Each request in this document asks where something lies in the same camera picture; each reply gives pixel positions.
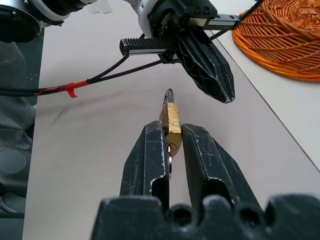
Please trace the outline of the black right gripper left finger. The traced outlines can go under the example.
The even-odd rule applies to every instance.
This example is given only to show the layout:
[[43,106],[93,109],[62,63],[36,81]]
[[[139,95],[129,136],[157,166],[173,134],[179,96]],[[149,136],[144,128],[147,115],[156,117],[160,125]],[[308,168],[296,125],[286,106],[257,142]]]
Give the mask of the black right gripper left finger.
[[161,122],[146,124],[124,163],[120,195],[157,197],[169,208],[169,167]]

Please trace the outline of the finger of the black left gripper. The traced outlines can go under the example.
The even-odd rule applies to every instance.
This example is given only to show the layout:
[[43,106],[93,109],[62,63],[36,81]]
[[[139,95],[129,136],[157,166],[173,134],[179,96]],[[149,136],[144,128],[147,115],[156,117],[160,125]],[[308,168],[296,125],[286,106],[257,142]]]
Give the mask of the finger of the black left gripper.
[[198,88],[215,100],[227,103],[227,74],[218,49],[200,28],[183,29],[175,44],[182,66]]
[[235,85],[228,61],[201,27],[198,44],[198,88],[221,103],[231,103],[235,99]]

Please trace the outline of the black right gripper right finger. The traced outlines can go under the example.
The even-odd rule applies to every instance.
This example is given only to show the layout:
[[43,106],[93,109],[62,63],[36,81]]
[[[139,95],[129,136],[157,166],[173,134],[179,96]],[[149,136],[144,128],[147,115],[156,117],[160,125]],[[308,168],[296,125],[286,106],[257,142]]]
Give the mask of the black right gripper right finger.
[[223,197],[234,208],[262,209],[232,156],[201,126],[183,124],[182,143],[191,205],[203,211],[207,196]]

